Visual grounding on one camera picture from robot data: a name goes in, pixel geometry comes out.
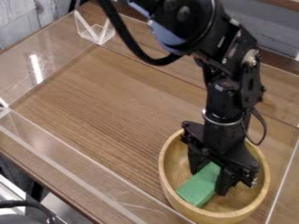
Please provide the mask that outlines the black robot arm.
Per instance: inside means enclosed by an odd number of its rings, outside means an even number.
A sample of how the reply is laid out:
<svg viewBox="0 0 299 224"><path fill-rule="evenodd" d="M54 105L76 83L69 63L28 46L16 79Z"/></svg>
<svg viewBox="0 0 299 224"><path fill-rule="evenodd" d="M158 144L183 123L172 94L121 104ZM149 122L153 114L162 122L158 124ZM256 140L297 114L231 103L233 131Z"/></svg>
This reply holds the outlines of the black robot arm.
<svg viewBox="0 0 299 224"><path fill-rule="evenodd" d="M181 141L188 147L189 169L197 174L209 163L220 167L215 191L225 195L239 183L252 186L261 164L245 142L256 104L265 87L260 80L261 55L257 40L225 12L220 0L125 0L148 20L168 55L145 54L110 0L97 0L110 24L134 56L153 66L193 57L203 71L207 103L204 123L181 123Z"/></svg>

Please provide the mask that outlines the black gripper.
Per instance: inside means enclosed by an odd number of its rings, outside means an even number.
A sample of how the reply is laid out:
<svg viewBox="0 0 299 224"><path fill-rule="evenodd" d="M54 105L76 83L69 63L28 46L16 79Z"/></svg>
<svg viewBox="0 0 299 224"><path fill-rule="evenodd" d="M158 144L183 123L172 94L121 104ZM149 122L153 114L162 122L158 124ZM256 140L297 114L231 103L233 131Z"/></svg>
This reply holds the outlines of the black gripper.
<svg viewBox="0 0 299 224"><path fill-rule="evenodd" d="M237 183L251 187L260 163L245 146L251 114L244 113L232 122L217 122L204 117L204 123L181 123L181 141L188 149L191 174L195 175L209 163L220 167L216 180L216 194L225 196Z"/></svg>

